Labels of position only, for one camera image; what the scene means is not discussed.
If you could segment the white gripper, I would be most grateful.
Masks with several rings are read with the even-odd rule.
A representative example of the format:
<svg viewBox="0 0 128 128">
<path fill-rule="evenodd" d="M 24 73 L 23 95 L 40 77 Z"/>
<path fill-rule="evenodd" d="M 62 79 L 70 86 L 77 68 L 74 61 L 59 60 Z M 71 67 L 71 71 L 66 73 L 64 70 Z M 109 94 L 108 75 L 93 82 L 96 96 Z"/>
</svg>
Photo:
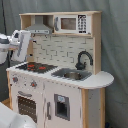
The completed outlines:
<svg viewBox="0 0 128 128">
<path fill-rule="evenodd" d="M 31 33 L 26 30 L 16 30 L 12 38 L 12 44 L 17 46 L 17 49 L 12 55 L 13 61 L 22 62 L 25 60 L 29 41 L 31 40 Z"/>
</svg>

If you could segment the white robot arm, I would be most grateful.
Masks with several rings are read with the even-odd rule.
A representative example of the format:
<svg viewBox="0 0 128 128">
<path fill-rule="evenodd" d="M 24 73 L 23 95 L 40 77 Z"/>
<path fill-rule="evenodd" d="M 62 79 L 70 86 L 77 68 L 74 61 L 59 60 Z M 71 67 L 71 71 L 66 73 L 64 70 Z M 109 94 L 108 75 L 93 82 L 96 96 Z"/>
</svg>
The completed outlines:
<svg viewBox="0 0 128 128">
<path fill-rule="evenodd" d="M 15 30 L 11 36 L 0 33 L 0 65 L 6 61 L 11 48 L 15 49 L 13 59 L 24 61 L 30 40 L 31 32 L 26 30 Z M 18 114 L 0 102 L 0 128 L 37 128 L 37 126 L 30 116 Z"/>
</svg>

